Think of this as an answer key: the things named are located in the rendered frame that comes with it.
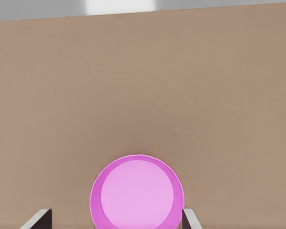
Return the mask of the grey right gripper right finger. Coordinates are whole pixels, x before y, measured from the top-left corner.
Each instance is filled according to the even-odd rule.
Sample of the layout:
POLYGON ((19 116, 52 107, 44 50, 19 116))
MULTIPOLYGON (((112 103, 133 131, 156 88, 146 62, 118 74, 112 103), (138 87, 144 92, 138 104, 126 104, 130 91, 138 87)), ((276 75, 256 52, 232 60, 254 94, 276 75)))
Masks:
POLYGON ((182 229, 203 229, 195 212, 191 208, 183 209, 182 229))

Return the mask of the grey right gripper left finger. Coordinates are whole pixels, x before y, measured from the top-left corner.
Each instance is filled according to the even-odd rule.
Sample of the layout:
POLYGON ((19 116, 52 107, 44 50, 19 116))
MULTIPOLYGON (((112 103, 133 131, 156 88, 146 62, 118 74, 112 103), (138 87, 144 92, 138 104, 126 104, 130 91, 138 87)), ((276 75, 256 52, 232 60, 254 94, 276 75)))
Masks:
POLYGON ((52 210, 40 209, 20 229, 52 229, 52 210))

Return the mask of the pink round plate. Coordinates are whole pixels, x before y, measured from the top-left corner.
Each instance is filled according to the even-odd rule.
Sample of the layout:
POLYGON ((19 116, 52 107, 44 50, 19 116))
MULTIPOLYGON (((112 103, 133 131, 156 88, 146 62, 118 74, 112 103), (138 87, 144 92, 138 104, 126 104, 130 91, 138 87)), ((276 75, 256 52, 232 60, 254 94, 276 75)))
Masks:
POLYGON ((177 174, 147 155, 112 161, 99 173, 90 194, 96 229, 177 229, 183 208, 177 174))

